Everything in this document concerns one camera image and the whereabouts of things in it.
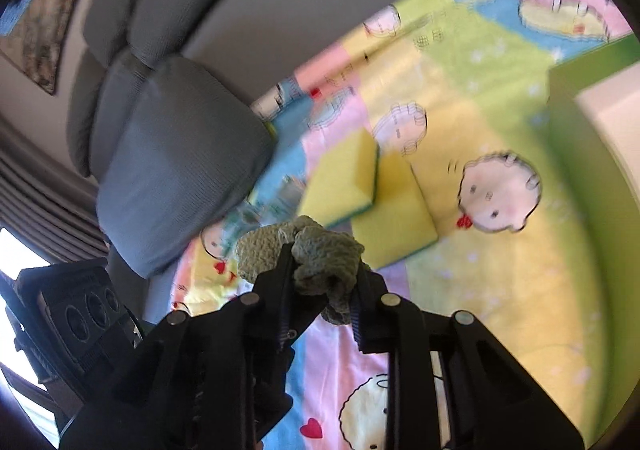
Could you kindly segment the green scrubbing pad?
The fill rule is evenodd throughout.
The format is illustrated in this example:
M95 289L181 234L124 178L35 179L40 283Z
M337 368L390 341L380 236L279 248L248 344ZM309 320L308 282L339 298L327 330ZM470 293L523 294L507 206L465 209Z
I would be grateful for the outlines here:
M259 274L276 268L281 249L288 244L297 263L293 274L297 291L328 297L322 311L326 322L352 323L349 295L357 282L364 246L350 234L330 231L307 216L266 225L240 237L233 250L239 277L254 283Z

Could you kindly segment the grey curtain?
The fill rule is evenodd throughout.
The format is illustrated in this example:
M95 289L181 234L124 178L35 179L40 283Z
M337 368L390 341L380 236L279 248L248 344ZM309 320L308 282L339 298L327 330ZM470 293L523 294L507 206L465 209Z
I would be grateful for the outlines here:
M96 190L1 121L1 224L49 261L104 257Z

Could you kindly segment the yellow sponge lower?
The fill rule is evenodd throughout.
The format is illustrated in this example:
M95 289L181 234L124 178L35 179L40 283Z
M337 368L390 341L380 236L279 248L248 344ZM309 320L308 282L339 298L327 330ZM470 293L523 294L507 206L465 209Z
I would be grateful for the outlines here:
M374 204L352 218L352 235L363 246L363 262L373 269L393 265L438 240L420 185L399 153L380 157Z

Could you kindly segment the yellow sponge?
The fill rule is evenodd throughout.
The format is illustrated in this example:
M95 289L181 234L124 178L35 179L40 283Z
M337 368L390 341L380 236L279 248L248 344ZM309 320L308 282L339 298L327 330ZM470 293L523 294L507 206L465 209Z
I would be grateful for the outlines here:
M373 269L393 265L438 240L420 185L399 153L380 157L374 204L352 218L352 235L363 246L363 262Z
M362 213L373 205L377 171L378 142L360 128L320 157L297 214L329 228Z

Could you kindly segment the grey sofa cushion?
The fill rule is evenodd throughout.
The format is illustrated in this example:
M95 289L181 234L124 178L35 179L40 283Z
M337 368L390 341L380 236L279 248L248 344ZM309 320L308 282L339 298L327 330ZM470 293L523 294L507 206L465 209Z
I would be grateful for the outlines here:
M100 181L99 224L135 273L154 277L247 197L274 144L246 104L174 55L143 86Z

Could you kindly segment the yellow sponge upper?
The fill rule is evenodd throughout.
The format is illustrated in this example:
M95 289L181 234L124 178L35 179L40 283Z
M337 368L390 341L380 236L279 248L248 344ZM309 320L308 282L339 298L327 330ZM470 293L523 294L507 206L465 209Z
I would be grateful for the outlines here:
M378 142L360 128L320 157L297 214L329 228L362 213L373 205L377 171Z

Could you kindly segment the green storage box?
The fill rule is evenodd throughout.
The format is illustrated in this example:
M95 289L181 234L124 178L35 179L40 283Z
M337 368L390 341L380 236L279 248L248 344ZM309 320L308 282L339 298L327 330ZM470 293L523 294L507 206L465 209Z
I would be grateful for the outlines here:
M605 301L608 364L592 448L633 449L639 425L639 40L549 74L549 135L586 215Z

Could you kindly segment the colourful cartoon bed sheet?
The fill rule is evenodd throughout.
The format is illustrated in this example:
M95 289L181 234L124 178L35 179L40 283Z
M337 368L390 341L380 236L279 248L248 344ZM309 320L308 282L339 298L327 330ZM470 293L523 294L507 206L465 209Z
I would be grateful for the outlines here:
M468 309L593 441L608 340L584 218L547 140L550 70L620 39L612 0L397 0L254 104L279 140L250 197L194 237L171 297L248 290L232 249L297 215L320 157L360 128L411 165L438 233L375 269L419 307Z

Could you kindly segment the framed wall picture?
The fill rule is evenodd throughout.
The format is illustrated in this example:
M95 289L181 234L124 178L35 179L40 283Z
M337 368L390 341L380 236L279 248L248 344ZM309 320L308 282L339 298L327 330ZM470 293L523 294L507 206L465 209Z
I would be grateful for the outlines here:
M32 0L9 35L1 55L47 94L54 95L68 26L77 0Z

